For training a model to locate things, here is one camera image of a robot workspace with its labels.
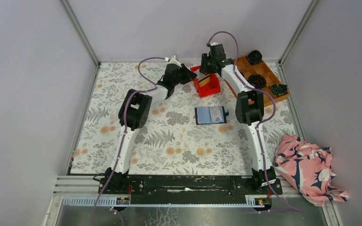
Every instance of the red basket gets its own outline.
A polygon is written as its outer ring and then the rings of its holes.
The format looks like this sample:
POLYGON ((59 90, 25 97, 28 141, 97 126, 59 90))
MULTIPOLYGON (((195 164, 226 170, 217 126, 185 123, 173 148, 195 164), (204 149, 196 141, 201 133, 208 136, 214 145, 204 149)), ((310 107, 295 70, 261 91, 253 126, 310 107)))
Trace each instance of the red basket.
MULTIPOLYGON (((194 72, 196 70, 198 70, 200 68, 199 66, 195 66, 191 68, 191 71, 194 72)), ((209 75, 210 76, 210 82, 208 82, 207 84, 205 84, 204 86, 199 86, 199 81, 197 80, 197 78, 193 79, 193 82, 196 85, 196 92, 199 93, 200 97, 206 97, 208 95, 212 95, 215 93, 219 93, 221 91, 220 89, 220 81, 218 80, 218 77, 216 74, 207 74, 205 73, 205 75, 209 75)))

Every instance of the wooden tray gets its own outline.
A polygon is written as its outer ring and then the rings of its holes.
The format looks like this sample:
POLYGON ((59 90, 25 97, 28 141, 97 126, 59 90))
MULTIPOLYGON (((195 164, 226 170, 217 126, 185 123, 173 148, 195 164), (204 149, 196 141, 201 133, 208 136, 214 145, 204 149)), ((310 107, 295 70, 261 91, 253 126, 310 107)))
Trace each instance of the wooden tray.
MULTIPOLYGON (((280 97, 275 97, 271 93, 269 87, 272 84, 276 84, 276 83, 277 84, 282 84, 282 83, 275 76, 275 74, 271 71, 271 69, 267 66, 267 64, 264 61, 261 61, 260 63, 258 63, 256 65, 250 65, 250 63, 245 58, 245 56, 242 56, 242 57, 238 58, 237 67, 238 67, 238 70, 244 75, 246 80, 252 74, 259 74, 259 75, 263 76, 267 81, 266 87, 263 88, 263 91, 269 93, 272 96, 272 98, 274 98, 275 102, 285 100, 285 99, 287 99, 289 97, 289 91, 288 91, 287 94, 282 95, 280 97)), ((227 83, 227 85, 231 89, 231 91, 234 94, 235 98, 237 98, 237 94, 234 92, 234 90, 231 88, 231 86, 228 83, 227 83)), ((266 107, 266 106, 269 106, 269 105, 272 105, 272 102, 266 95, 264 95, 264 106, 266 107)))

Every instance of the scratched surface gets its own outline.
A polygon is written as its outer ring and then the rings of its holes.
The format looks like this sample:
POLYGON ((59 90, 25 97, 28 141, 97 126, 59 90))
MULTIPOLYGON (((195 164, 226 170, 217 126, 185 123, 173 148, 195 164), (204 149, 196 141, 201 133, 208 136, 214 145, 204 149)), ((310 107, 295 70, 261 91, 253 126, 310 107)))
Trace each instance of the scratched surface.
MULTIPOLYGON (((327 225, 322 208, 315 207, 303 197, 287 201, 307 214, 294 212, 258 214, 252 208, 132 208, 121 214, 125 226, 246 226, 246 225, 327 225)), ((285 205, 273 199, 273 209, 285 205)), ((57 226, 90 226, 92 207, 63 206, 57 226)), ((109 208, 97 208, 94 225, 120 226, 120 217, 109 208)))
MULTIPOLYGON (((186 66, 200 62, 186 63, 186 66)), ((274 62, 267 63, 277 75, 274 62)), ((71 173, 96 174, 110 166, 119 141, 118 112, 129 89, 149 89, 139 76, 137 63, 103 63, 92 94, 71 173)), ((146 63, 141 71, 153 81, 164 73, 166 63, 146 63)), ((251 175, 249 141, 235 116, 236 98, 220 78, 221 92, 200 98, 190 82, 178 85, 174 94, 152 104, 148 121, 132 151, 130 174, 251 175), (195 107, 224 106, 230 112, 226 124, 196 125, 195 107)), ((265 108, 264 117, 272 113, 265 108)), ((294 134, 292 114, 286 101, 277 103, 275 117, 263 125, 270 157, 285 134, 294 134)))

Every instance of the pink floral cloth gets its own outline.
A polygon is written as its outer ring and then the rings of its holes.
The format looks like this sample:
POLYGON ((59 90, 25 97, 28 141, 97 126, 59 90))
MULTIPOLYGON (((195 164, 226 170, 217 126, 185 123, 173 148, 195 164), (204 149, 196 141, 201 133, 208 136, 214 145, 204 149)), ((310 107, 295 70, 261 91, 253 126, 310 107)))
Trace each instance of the pink floral cloth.
POLYGON ((275 169, 309 202, 322 206, 325 201, 346 202, 346 190, 331 186, 336 176, 331 168, 331 148, 320 148, 298 136, 285 135, 277 148, 275 169))

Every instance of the purple cable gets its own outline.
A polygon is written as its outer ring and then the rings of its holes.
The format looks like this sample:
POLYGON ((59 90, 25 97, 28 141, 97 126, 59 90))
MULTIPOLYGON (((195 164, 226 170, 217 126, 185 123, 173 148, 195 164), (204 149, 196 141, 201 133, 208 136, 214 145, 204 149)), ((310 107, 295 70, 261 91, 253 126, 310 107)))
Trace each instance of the purple cable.
MULTIPOLYGON (((236 65, 237 65, 237 59, 238 59, 238 56, 239 56, 239 47, 238 47, 237 39, 235 38, 235 36, 234 36, 233 34, 231 34, 231 33, 229 33, 229 32, 226 32, 226 31, 216 32, 216 33, 214 33, 214 34, 210 37, 208 43, 210 43, 210 41, 213 39, 213 37, 214 37, 215 35, 219 34, 219 33, 228 34, 228 35, 230 35, 230 36, 234 39, 234 41, 235 41, 235 45, 237 46, 237 56, 235 57, 233 70, 234 70, 234 74, 235 74, 235 76, 238 78, 238 80, 239 80, 246 88, 248 88, 248 89, 250 89, 250 90, 253 90, 253 91, 256 91, 256 92, 263 93, 264 95, 268 96, 268 98, 269 98, 269 99, 271 100, 271 102, 272 102, 273 111, 272 111, 271 116, 268 117, 267 119, 259 122, 259 123, 256 125, 256 130, 257 130, 256 134, 257 134, 257 138, 259 139, 260 148, 261 148, 261 150, 262 150, 263 165, 264 165, 264 168, 266 169, 266 159, 265 159, 265 157, 264 157, 264 147, 263 147, 262 140, 261 140, 260 134, 259 134, 259 125, 262 124, 262 123, 264 123, 264 122, 266 122, 266 121, 268 121, 268 120, 270 120, 270 119, 272 119, 272 118, 274 117, 275 111, 276 111, 276 105, 275 105, 274 98, 272 98, 272 96, 271 96, 270 94, 268 94, 267 92, 265 92, 265 91, 263 91, 263 90, 261 90, 261 89, 255 89, 255 88, 249 87, 248 85, 246 85, 246 83, 243 81, 243 79, 241 79, 241 77, 238 75, 238 73, 237 73, 237 71, 236 71, 236 65)), ((267 184, 268 184, 271 192, 272 192, 281 202, 283 202, 284 204, 286 204, 287 206, 289 206, 290 208, 292 208, 292 210, 290 210, 290 209, 272 210, 271 212, 273 212, 273 211, 274 211, 274 212, 292 211, 292 212, 306 213, 305 211, 300 210, 300 209, 294 207, 293 205, 287 203, 284 199, 282 199, 282 198, 274 191, 274 189, 272 188, 272 186, 270 185, 270 182, 269 182, 269 180, 268 180, 268 176, 267 176, 267 171, 266 171, 266 170, 264 170, 264 177, 266 178, 266 182, 267 182, 267 184)))
MULTIPOLYGON (((161 59, 161 60, 165 60, 163 57, 149 57, 149 58, 146 58, 144 60, 142 60, 139 64, 138 64, 138 72, 140 73, 140 75, 146 79, 147 81, 149 81, 150 83, 154 84, 155 87, 152 88, 152 89, 148 89, 148 90, 137 90, 137 91, 134 91, 130 97, 127 99, 127 102, 125 104, 125 108, 124 108, 124 126, 125 126, 125 130, 124 130, 124 134, 123 134, 123 137, 121 138, 121 142, 120 142, 120 147, 119 147, 119 152, 117 154, 117 157, 116 157, 116 162, 115 162, 115 165, 112 169, 112 173, 110 173, 109 177, 107 178, 107 181, 106 183, 103 185, 102 189, 100 190, 99 194, 98 194, 98 197, 96 198, 96 201, 94 203, 94 206, 93 206, 93 209, 92 209, 92 214, 91 214, 91 220, 90 220, 90 223, 91 223, 91 226, 93 225, 93 217, 94 217, 94 214, 95 214, 95 209, 96 209, 96 205, 98 204, 98 201, 99 201, 99 198, 100 196, 102 195, 103 191, 106 189, 107 185, 109 184, 109 181, 112 179, 112 176, 114 175, 114 172, 115 172, 115 169, 116 169, 116 166, 117 166, 117 163, 118 163, 118 160, 119 160, 119 157, 120 157, 120 153, 121 153, 121 149, 123 147, 123 143, 124 143, 124 139, 125 139, 125 134, 127 133, 127 120, 126 120, 126 115, 127 115, 127 108, 130 106, 130 102, 131 102, 131 99, 132 97, 137 94, 137 93, 146 93, 146 92, 150 92, 150 91, 153 91, 153 90, 156 90, 157 89, 157 86, 156 86, 156 83, 152 82, 150 79, 148 79, 147 77, 145 77, 141 71, 140 71, 140 65, 147 61, 147 60, 151 60, 151 59, 161 59)), ((122 225, 124 226, 124 220, 123 220, 123 216, 120 214, 120 212, 117 212, 121 219, 122 219, 122 225)))

